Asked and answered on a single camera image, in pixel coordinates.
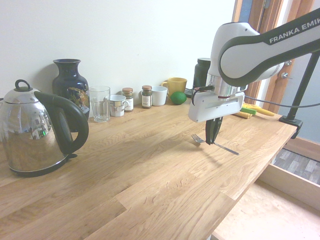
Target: lime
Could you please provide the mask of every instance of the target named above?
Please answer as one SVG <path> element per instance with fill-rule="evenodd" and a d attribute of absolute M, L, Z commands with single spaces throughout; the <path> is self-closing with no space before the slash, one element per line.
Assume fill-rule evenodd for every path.
<path fill-rule="evenodd" d="M 176 91 L 172 93 L 170 99 L 175 105 L 180 105 L 187 100 L 187 96 L 181 91 Z"/>

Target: kettle base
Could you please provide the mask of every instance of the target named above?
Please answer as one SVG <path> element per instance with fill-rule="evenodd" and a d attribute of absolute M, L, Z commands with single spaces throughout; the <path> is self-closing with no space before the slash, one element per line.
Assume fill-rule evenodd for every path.
<path fill-rule="evenodd" d="M 55 165 L 52 165 L 50 167 L 44 168 L 44 169 L 40 169 L 40 170 L 35 170 L 35 171 L 19 171 L 19 170 L 15 170 L 12 169 L 10 167 L 10 170 L 14 173 L 16 173 L 17 175 L 21 176 L 21 177 L 27 177 L 27 178 L 33 178 L 33 177 L 39 177 L 42 175 L 46 175 L 49 173 L 52 173 L 53 171 L 59 169 L 60 167 L 62 167 L 69 159 L 73 159 L 75 158 L 77 155 L 76 154 L 69 154 L 68 156 L 66 156 L 63 160 L 61 160 L 60 162 L 56 163 Z"/>

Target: electric kettle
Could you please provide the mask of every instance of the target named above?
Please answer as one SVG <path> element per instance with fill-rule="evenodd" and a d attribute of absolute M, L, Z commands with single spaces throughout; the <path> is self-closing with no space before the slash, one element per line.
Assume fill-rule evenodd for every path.
<path fill-rule="evenodd" d="M 75 140 L 65 113 L 76 120 Z M 40 92 L 21 79 L 4 96 L 0 140 L 10 169 L 19 175 L 35 177 L 58 169 L 85 144 L 88 134 L 86 116 L 66 98 Z"/>

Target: franka emika robot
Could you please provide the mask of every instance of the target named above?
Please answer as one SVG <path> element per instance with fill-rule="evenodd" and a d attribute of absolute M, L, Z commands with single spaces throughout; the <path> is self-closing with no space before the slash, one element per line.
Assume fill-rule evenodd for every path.
<path fill-rule="evenodd" d="M 319 50 L 320 8 L 263 34 L 243 22 L 220 26 L 213 41 L 206 87 L 193 93 L 189 118 L 197 123 L 206 121 L 206 143 L 213 144 L 223 116 L 242 108 L 245 94 L 239 87 L 270 78 L 285 61 L 309 53 L 319 57 Z"/>

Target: fork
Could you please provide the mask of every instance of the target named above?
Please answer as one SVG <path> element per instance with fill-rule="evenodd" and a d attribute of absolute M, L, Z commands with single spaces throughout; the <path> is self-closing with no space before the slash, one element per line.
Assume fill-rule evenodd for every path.
<path fill-rule="evenodd" d="M 202 138 L 200 138 L 197 134 L 192 134 L 191 137 L 193 138 L 193 140 L 194 140 L 195 142 L 197 142 L 197 143 L 199 143 L 199 144 L 206 142 L 205 140 L 203 140 Z M 232 154 L 239 155 L 238 152 L 233 151 L 233 150 L 231 150 L 231 149 L 229 149 L 229 148 L 227 148 L 227 147 L 225 147 L 225 146 L 221 146 L 221 145 L 218 144 L 218 143 L 215 143 L 215 142 L 214 142 L 213 144 L 216 145 L 216 146 L 218 146 L 218 147 L 220 147 L 220 148 L 222 148 L 222 149 L 224 149 L 224 150 L 226 150 L 226 151 L 228 151 L 228 152 L 230 152 L 230 153 L 232 153 Z"/>

